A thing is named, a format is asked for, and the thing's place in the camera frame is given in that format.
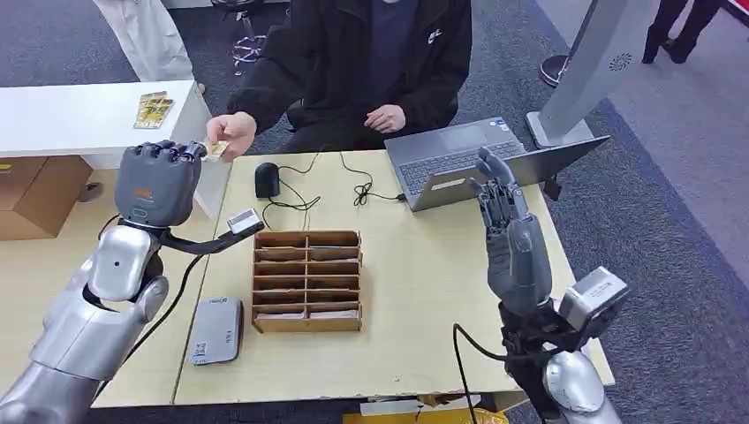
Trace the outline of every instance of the black jacket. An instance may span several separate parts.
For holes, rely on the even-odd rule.
[[[305,122],[346,113],[354,88],[365,80],[371,1],[292,1],[291,24],[270,32],[229,112],[252,115],[258,133],[302,98]],[[471,22],[470,0],[419,1],[405,76],[388,101],[403,109],[407,126],[431,126],[458,95],[468,76]]]

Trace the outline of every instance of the cable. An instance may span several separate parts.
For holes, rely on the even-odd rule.
[[[101,240],[101,239],[102,239],[102,234],[104,233],[104,230],[106,230],[106,229],[107,229],[107,227],[109,227],[109,226],[110,226],[110,224],[112,223],[112,221],[114,221],[114,220],[115,220],[115,219],[117,219],[117,218],[119,218],[119,214],[117,214],[117,215],[113,216],[112,218],[110,218],[110,219],[109,219],[109,220],[107,221],[107,223],[105,223],[105,224],[104,224],[104,226],[103,226],[103,227],[102,227],[102,228],[101,228],[101,229],[99,230],[99,235],[98,235],[98,236],[96,236],[96,239],[97,239],[97,240]]]
[[[136,343],[130,352],[125,357],[125,360],[122,361],[122,365],[124,365],[128,359],[130,359],[137,351],[138,349],[148,340],[149,337],[151,337],[152,334],[154,334],[154,331],[159,328],[163,324],[164,321],[166,321],[167,318],[169,318],[169,315],[174,310],[174,308],[177,306],[177,303],[180,299],[182,299],[182,295],[185,293],[185,288],[187,286],[187,278],[190,276],[190,271],[195,268],[195,265],[198,264],[198,262],[203,259],[203,255],[195,256],[193,260],[190,262],[189,265],[187,265],[187,268],[185,269],[185,274],[182,275],[182,284],[179,286],[179,291],[177,292],[177,296],[174,297],[174,300],[172,300],[171,305],[169,305],[169,308],[167,308],[166,312],[164,312],[164,315],[162,315],[161,318],[159,318],[158,321],[154,323],[154,325],[151,326],[148,331],[146,331],[146,334],[143,335],[143,337],[138,340],[138,343]],[[94,396],[94,400],[96,400],[99,395],[102,394],[104,389],[107,387],[107,384],[110,382],[103,382],[102,385],[99,386],[99,390],[96,391],[96,395]]]
[[[496,353],[492,353],[486,349],[484,349],[478,342],[473,340],[473,337],[471,337],[464,329],[460,326],[458,323],[452,324],[452,347],[455,349],[455,359],[458,361],[458,371],[460,371],[460,380],[463,382],[463,391],[465,393],[465,400],[468,402],[468,411],[471,413],[471,420],[473,421],[473,424],[478,424],[478,421],[476,420],[476,412],[473,409],[473,404],[471,403],[471,392],[468,390],[468,381],[465,379],[465,370],[463,369],[463,361],[460,359],[460,350],[458,349],[458,332],[465,337],[465,340],[468,341],[468,343],[471,344],[477,351],[479,351],[484,356],[492,359],[492,360],[499,360],[501,362],[507,362],[507,361],[525,361],[525,360],[539,360],[544,357],[552,357],[556,355],[557,353],[560,353],[564,349],[562,348],[556,348],[549,352],[542,352],[535,355],[513,355],[513,356],[507,356],[507,355],[497,355]]]
[[[322,197],[317,196],[314,199],[312,199],[311,201],[305,201],[304,198],[302,197],[302,195],[299,194],[298,191],[294,190],[294,187],[286,184],[286,182],[283,181],[280,178],[278,180],[281,182],[281,184],[283,184],[284,186],[288,187],[289,190],[291,190],[294,194],[296,194],[297,197],[302,202],[299,205],[291,205],[291,204],[283,202],[283,201],[274,201],[273,199],[268,198],[268,201],[270,203],[267,204],[267,205],[265,205],[265,208],[262,209],[262,214],[261,214],[262,215],[262,221],[265,223],[265,226],[267,226],[269,230],[273,231],[273,228],[271,228],[270,225],[269,225],[269,223],[268,223],[268,218],[266,218],[266,216],[265,216],[265,212],[268,210],[268,208],[270,206],[278,206],[279,208],[291,208],[291,209],[295,209],[295,210],[299,210],[299,211],[304,211],[305,217],[304,217],[304,221],[302,222],[302,231],[303,230],[308,230],[309,229],[309,224],[310,224],[310,221],[309,221],[309,210],[312,207],[314,207],[314,205],[316,205],[317,202],[322,199]]]
[[[280,170],[293,170],[294,172],[297,172],[298,174],[301,174],[301,175],[307,174],[314,167],[314,163],[315,161],[317,161],[317,158],[320,156],[320,153],[322,153],[322,151],[328,147],[333,148],[334,146],[330,144],[323,145],[320,148],[320,150],[318,150],[314,154],[314,156],[312,157],[312,161],[309,163],[309,166],[307,166],[305,170],[299,170],[297,168],[294,168],[293,166],[288,166],[288,165],[279,166],[278,170],[279,171]],[[344,166],[346,170],[348,170],[349,172],[365,175],[369,178],[369,181],[366,182],[365,184],[359,184],[353,187],[353,191],[356,193],[356,198],[354,198],[353,206],[359,207],[359,206],[366,205],[368,196],[378,197],[386,201],[405,201],[405,195],[403,194],[399,194],[396,197],[388,197],[388,196],[382,196],[377,193],[372,193],[372,187],[375,185],[375,179],[372,177],[372,174],[364,170],[355,170],[351,168],[350,166],[346,164],[346,160],[344,159],[344,154],[342,152],[338,152],[338,155],[341,158],[341,164]],[[283,181],[280,178],[278,180],[281,182],[281,184],[288,187],[289,190],[291,190],[294,194],[296,194],[296,196],[301,201],[301,204],[291,205],[289,203],[285,203],[282,201],[274,201],[273,199],[268,198],[268,201],[270,203],[265,205],[265,208],[262,209],[262,213],[261,213],[262,221],[265,223],[265,225],[268,227],[269,230],[273,231],[273,228],[269,225],[268,219],[265,216],[265,213],[268,211],[268,208],[270,206],[278,206],[279,208],[292,208],[292,209],[296,209],[299,211],[304,211],[305,216],[304,216],[304,221],[302,222],[302,230],[309,230],[309,225],[311,223],[309,220],[309,210],[312,209],[312,207],[314,207],[314,205],[316,205],[317,202],[322,199],[322,197],[316,196],[311,201],[305,201],[304,197],[302,197],[302,195],[298,191],[294,190],[293,187],[291,187],[289,184],[287,184],[285,181]]]
[[[356,199],[353,200],[353,206],[364,206],[367,204],[367,196],[374,196],[379,197],[380,199],[385,199],[386,201],[404,201],[405,197],[403,194],[399,194],[396,197],[388,197],[388,196],[382,196],[377,193],[372,193],[372,186],[375,185],[375,179],[372,177],[372,174],[369,172],[366,172],[365,170],[355,170],[353,168],[350,168],[348,165],[346,165],[346,160],[344,160],[344,154],[341,152],[338,152],[338,155],[341,156],[341,164],[344,166],[346,170],[349,172],[354,172],[361,175],[366,175],[369,177],[369,182],[365,184],[355,185],[353,187],[353,191],[356,193]]]

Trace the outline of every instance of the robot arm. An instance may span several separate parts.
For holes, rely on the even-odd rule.
[[[544,422],[618,424],[593,363],[580,350],[616,317],[629,292],[598,268],[574,284],[558,308],[551,293],[549,255],[538,219],[529,212],[510,168],[486,149],[473,182],[487,228],[488,284],[500,299],[505,369]],[[536,360],[512,360],[532,356]]]
[[[122,218],[102,234],[45,314],[31,364],[0,399],[0,422],[80,422],[167,297],[159,250],[214,254],[264,228],[248,210],[232,218],[231,230],[213,241],[196,243],[171,234],[170,227],[192,212],[205,154],[199,143],[169,141],[125,151],[115,193]],[[104,302],[123,307],[113,310]]]

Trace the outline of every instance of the wooden organizer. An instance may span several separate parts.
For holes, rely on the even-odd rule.
[[[252,317],[260,333],[361,329],[357,232],[268,231],[254,243]]]

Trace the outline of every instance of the laptop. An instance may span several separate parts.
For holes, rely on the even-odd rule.
[[[486,177],[476,168],[478,149],[486,147],[510,166],[521,186],[553,178],[610,136],[527,153],[501,117],[456,125],[385,141],[388,156],[411,210],[475,197],[470,178]]]

